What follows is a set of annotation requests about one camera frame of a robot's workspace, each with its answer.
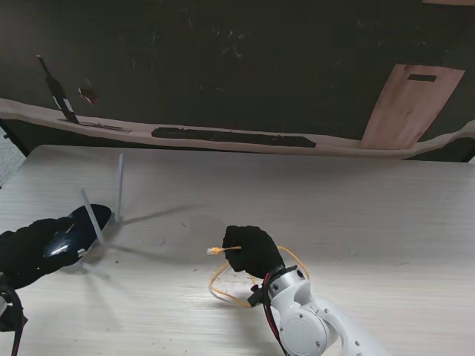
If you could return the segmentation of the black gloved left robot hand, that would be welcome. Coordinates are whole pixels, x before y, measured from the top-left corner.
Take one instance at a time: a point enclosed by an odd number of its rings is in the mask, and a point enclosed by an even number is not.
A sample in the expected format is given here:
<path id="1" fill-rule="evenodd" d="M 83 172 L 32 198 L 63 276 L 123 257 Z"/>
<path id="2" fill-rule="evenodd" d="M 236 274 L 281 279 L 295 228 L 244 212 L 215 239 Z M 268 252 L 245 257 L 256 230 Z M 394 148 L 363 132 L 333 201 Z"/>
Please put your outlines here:
<path id="1" fill-rule="evenodd" d="M 37 220 L 32 224 L 1 234 L 1 273 L 12 289 L 22 289 L 47 274 L 71 266 L 86 253 L 85 248 L 66 249 L 52 257 L 44 257 L 44 247 L 54 234 L 73 225 L 73 219 Z"/>

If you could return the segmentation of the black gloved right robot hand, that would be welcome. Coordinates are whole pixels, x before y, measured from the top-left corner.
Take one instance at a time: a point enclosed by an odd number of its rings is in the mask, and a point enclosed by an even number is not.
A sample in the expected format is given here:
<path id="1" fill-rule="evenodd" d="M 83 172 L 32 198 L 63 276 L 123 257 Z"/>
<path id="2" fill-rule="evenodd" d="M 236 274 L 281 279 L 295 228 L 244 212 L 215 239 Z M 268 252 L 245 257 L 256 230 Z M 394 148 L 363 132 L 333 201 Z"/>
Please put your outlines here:
<path id="1" fill-rule="evenodd" d="M 284 266 L 274 240 L 257 226 L 228 226 L 222 247 L 235 272 L 245 271 L 263 279 Z"/>

